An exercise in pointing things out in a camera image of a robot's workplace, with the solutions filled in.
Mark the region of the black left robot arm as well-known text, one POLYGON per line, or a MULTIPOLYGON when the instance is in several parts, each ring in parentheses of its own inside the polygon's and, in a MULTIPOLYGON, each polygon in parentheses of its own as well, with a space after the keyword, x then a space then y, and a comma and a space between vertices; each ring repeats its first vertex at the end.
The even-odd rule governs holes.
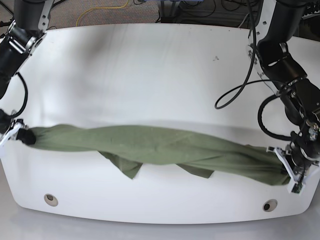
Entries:
POLYGON ((251 1, 246 1, 251 22, 248 35, 250 65, 237 93, 222 105, 231 104, 249 84, 253 70, 272 82, 276 94, 265 99, 258 109, 260 129, 268 136, 287 141, 284 158, 296 170, 306 170, 320 159, 320 89, 309 79, 303 67, 292 57, 288 41, 296 32, 304 14, 305 0, 261 0, 254 14, 251 1), (289 136, 270 132, 263 124, 263 110, 268 103, 280 99, 288 120, 299 127, 289 136))

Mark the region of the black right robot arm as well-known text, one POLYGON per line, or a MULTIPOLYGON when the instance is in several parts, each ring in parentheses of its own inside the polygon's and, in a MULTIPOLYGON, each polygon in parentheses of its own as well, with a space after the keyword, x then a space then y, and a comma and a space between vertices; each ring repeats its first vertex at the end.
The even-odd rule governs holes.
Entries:
POLYGON ((45 38, 53 4, 52 0, 14 1, 13 22, 0 43, 0 97, 5 96, 11 78, 17 75, 23 84, 24 99, 19 111, 12 114, 0 111, 1 145, 10 138, 20 140, 27 146, 36 143, 35 134, 18 118, 27 106, 29 95, 19 70, 45 38))

